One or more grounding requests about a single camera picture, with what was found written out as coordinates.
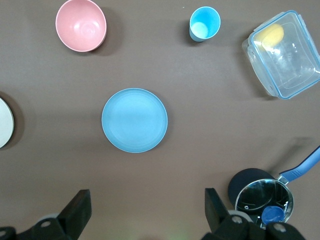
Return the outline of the glass lid with blue knob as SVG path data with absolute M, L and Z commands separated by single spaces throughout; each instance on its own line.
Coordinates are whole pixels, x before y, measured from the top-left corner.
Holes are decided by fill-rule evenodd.
M 260 228 L 269 223 L 286 223 L 294 209 L 294 197 L 275 179 L 261 179 L 246 185 L 235 199 L 235 210 L 246 213 Z

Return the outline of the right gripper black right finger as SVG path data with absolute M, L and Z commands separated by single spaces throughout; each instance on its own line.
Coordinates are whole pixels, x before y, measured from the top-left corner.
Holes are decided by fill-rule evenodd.
M 266 240 L 263 229 L 239 214 L 229 214 L 214 188 L 205 189 L 204 204 L 210 232 L 201 240 Z

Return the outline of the clear blue-rimmed plastic container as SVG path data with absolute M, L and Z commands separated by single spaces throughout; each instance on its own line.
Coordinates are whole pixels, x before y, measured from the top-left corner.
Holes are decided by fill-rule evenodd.
M 272 24 L 284 29 L 282 41 L 264 49 L 260 32 Z M 270 96 L 288 100 L 320 82 L 320 54 L 302 16 L 281 12 L 255 28 L 242 43 L 251 66 Z

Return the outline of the light blue plastic cup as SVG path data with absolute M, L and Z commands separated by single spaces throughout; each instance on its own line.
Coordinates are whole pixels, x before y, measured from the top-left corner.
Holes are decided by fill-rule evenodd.
M 189 35 L 195 42 L 206 41 L 215 36 L 221 27 L 221 17 L 211 6 L 196 9 L 189 20 Z

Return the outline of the pink bowl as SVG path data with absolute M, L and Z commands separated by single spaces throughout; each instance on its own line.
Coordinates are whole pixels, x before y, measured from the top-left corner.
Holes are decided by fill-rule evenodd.
M 56 14 L 55 28 L 61 42 L 79 53 L 97 49 L 108 29 L 102 9 L 92 0 L 67 0 Z

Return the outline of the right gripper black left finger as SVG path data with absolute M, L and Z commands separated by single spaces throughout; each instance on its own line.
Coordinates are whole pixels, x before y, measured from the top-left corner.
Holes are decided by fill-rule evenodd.
M 19 233 L 17 240 L 78 240 L 91 218 L 91 193 L 80 190 L 57 215 Z

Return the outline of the yellow round fruit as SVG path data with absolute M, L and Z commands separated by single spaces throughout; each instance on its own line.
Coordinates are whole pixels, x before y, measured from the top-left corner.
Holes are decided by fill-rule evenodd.
M 265 49 L 272 49 L 284 38 L 284 28 L 279 24 L 272 24 L 260 32 L 259 41 Z

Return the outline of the dark blue saucepan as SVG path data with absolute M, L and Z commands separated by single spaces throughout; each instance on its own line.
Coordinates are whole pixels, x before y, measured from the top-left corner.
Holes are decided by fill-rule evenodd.
M 238 194 L 248 184 L 257 180 L 271 179 L 278 180 L 285 184 L 287 187 L 288 183 L 297 180 L 301 176 L 305 175 L 318 162 L 320 162 L 320 146 L 318 146 L 296 167 L 280 172 L 277 178 L 274 178 L 268 172 L 259 168 L 247 168 L 241 170 L 233 176 L 228 184 L 228 198 L 235 209 L 235 201 Z

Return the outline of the blue plate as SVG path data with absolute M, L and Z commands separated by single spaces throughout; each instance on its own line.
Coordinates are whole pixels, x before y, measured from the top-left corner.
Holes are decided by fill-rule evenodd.
M 109 142 L 127 153 L 155 148 L 165 137 L 168 114 L 162 101 L 142 88 L 123 89 L 104 105 L 101 125 Z

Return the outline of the beige plate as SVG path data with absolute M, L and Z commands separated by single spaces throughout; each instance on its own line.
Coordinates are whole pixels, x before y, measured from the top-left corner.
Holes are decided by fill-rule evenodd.
M 4 147 L 13 135 L 15 127 L 13 113 L 0 97 L 0 148 Z

